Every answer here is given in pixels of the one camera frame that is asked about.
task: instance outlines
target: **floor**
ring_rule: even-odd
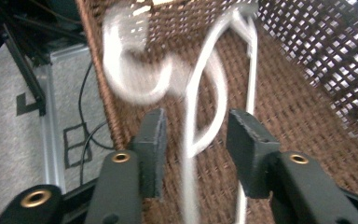
[[[58,60],[51,66],[53,98],[57,115],[58,146],[62,152],[67,146],[73,146],[85,140],[77,101],[81,83],[90,63],[87,51]],[[26,93],[27,103],[33,101],[21,73],[14,63],[7,47],[0,48],[0,213],[20,192],[31,186],[44,183],[43,137],[38,111],[16,114],[16,97]],[[83,113],[89,131],[105,120],[102,101],[99,98],[94,70],[91,69],[83,94]],[[105,125],[94,135],[99,142],[112,146]],[[90,144],[92,161],[85,164],[85,182],[98,176],[102,160],[110,151]],[[68,152],[70,163],[79,161],[82,146]],[[79,167],[64,171],[66,191],[79,185]]]

